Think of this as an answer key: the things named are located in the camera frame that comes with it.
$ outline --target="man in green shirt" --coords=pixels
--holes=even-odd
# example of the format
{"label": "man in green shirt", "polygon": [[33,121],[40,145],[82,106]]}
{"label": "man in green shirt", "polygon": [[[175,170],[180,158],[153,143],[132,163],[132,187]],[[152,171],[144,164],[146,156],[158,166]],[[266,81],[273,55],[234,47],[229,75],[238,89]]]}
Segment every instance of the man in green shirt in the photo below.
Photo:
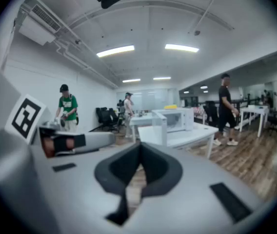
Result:
{"label": "man in green shirt", "polygon": [[59,90],[62,97],[59,98],[59,107],[56,111],[56,117],[59,116],[60,109],[64,108],[65,130],[75,133],[77,131],[76,111],[78,108],[76,97],[69,93],[68,86],[63,84]]}

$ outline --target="black shirt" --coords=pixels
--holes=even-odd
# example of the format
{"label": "black shirt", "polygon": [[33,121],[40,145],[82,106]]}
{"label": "black shirt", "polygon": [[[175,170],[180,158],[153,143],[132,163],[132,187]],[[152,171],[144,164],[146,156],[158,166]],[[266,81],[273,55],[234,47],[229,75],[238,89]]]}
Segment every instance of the black shirt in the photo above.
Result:
{"label": "black shirt", "polygon": [[220,89],[218,90],[218,97],[220,101],[220,107],[219,107],[219,114],[225,113],[225,112],[231,112],[231,109],[229,109],[227,106],[224,105],[222,101],[222,97],[226,97],[227,101],[231,104],[231,94],[228,91],[226,86],[220,86]]}

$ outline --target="black cap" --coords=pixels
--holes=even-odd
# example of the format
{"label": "black cap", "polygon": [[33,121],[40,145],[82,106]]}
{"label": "black cap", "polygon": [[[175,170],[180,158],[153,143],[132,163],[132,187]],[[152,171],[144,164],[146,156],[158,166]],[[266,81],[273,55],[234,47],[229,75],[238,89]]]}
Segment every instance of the black cap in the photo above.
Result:
{"label": "black cap", "polygon": [[230,77],[228,74],[223,74],[222,76],[221,76],[221,79],[224,79],[224,78],[226,78],[226,77]]}
{"label": "black cap", "polygon": [[63,84],[60,89],[59,89],[59,92],[62,93],[62,92],[65,92],[65,91],[68,91],[68,86],[66,84]]}

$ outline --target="black shorts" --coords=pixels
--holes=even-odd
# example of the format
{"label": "black shorts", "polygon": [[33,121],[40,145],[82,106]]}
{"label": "black shorts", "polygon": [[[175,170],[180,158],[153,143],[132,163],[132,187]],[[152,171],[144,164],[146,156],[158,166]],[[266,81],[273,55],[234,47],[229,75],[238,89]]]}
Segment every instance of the black shorts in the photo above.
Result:
{"label": "black shorts", "polygon": [[220,132],[223,132],[223,129],[227,122],[230,124],[230,128],[236,127],[236,121],[231,111],[219,114],[218,130]]}

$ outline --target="fluorescent light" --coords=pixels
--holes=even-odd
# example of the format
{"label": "fluorescent light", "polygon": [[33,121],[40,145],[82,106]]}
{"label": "fluorescent light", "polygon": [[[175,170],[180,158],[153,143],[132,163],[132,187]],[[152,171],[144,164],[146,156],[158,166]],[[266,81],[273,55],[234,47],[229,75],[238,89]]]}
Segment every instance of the fluorescent light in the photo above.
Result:
{"label": "fluorescent light", "polygon": [[165,46],[165,49],[185,50],[185,51],[190,51],[190,52],[197,52],[199,50],[197,48],[183,46],[183,45],[175,45],[175,44],[167,44]]}
{"label": "fluorescent light", "polygon": [[123,83],[126,83],[126,82],[132,82],[132,81],[140,81],[140,79],[123,80],[122,82],[123,82]]}
{"label": "fluorescent light", "polygon": [[156,77],[154,80],[170,80],[171,77]]}
{"label": "fluorescent light", "polygon": [[131,51],[134,50],[134,46],[126,46],[126,47],[121,47],[121,48],[116,48],[116,49],[110,49],[110,50],[106,50],[100,53],[97,53],[98,57],[105,57],[108,55],[113,55],[113,54],[117,54],[117,53],[121,53],[121,52],[126,52],[126,51]]}

